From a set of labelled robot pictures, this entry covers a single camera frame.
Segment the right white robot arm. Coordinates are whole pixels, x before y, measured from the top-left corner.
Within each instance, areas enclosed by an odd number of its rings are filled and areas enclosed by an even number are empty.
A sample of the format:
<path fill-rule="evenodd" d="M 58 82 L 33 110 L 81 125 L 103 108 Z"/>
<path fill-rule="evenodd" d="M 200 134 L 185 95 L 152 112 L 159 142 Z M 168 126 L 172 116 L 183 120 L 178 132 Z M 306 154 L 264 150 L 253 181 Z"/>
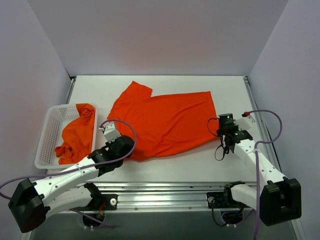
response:
<path fill-rule="evenodd" d="M 256 176 L 256 187 L 243 181 L 226 184 L 223 203 L 230 207 L 241 203 L 252 208 L 266 226 L 300 218 L 301 185 L 280 172 L 258 148 L 260 142 L 248 131 L 255 123 L 250 112 L 244 112 L 237 120 L 231 113 L 221 114 L 217 120 L 216 132 L 224 152 L 238 156 Z"/>

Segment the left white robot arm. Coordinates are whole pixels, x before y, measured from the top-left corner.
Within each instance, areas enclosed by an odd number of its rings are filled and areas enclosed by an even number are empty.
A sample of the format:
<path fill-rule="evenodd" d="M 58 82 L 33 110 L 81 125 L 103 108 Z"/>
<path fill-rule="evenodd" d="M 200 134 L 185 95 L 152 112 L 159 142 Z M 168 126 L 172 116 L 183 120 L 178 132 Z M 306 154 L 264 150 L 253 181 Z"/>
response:
<path fill-rule="evenodd" d="M 110 200 L 89 181 L 121 167 L 135 146 L 131 137 L 123 135 L 61 172 L 35 181 L 29 177 L 22 180 L 8 204 L 20 231 L 31 232 L 60 212 L 106 207 Z"/>

